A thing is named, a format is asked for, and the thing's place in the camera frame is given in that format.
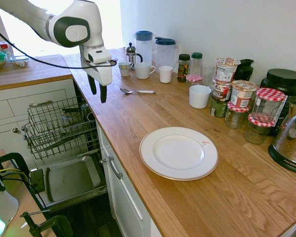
red checkered lid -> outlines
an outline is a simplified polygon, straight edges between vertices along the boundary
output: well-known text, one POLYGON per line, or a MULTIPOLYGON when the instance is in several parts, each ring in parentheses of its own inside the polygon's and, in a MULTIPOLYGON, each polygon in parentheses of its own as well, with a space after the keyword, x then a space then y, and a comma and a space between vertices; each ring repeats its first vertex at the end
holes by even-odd
POLYGON ((228 108, 230 108, 231 110, 235 111, 235 112, 247 112, 250 110, 250 107, 237 107, 235 105, 232 104, 231 101, 229 101, 227 103, 228 108))
POLYGON ((253 123, 254 125, 260 126, 260 127, 271 127, 275 124, 275 120, 273 120, 272 122, 261 122, 260 120, 257 120, 255 118, 252 117, 251 114, 249 114, 248 116, 248 120, 253 123))
POLYGON ((285 94, 279 90, 273 88, 260 88, 257 90, 257 96, 263 100, 268 101, 283 101, 285 99, 285 94))
POLYGON ((186 76, 186 80, 191 81, 191 82, 198 82, 201 81, 203 78, 200 75, 195 75, 195 74, 191 74, 191 75, 187 75, 186 76))

wooden floor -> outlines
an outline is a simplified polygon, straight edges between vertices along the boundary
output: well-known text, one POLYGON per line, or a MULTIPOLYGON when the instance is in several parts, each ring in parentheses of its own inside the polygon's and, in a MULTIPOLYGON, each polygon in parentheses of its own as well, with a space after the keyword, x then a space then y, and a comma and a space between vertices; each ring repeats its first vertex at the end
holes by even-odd
POLYGON ((56 215, 67 217, 74 237, 122 237, 107 193, 51 214, 56 215))

dishwasher rack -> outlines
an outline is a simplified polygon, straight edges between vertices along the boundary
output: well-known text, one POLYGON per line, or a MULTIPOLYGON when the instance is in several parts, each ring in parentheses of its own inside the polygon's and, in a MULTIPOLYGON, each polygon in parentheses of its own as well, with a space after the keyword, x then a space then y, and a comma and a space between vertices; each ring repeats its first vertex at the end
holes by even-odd
POLYGON ((70 150, 79 156, 96 152, 99 138, 95 120, 87 119, 90 113, 82 97, 28 108, 24 140, 31 154, 43 159, 70 150))

white cabinet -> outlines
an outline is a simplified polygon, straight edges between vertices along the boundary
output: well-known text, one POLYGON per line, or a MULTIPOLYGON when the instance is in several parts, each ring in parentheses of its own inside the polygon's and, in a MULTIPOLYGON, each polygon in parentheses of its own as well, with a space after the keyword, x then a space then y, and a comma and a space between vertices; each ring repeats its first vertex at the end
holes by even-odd
POLYGON ((134 186, 97 124, 112 216, 124 237, 161 237, 134 186))
POLYGON ((0 150, 20 153, 29 169, 52 162, 34 159, 23 139, 22 126, 28 122, 30 104, 75 97, 72 79, 0 90, 0 150))

white plate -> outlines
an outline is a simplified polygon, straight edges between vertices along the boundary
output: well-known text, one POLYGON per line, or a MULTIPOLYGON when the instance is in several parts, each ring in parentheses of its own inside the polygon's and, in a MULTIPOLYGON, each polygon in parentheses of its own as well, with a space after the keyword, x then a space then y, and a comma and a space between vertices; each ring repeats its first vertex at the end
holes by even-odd
POLYGON ((213 142, 185 127, 166 127, 149 133, 143 138, 139 151, 151 171, 174 180, 202 178, 218 164, 213 142))

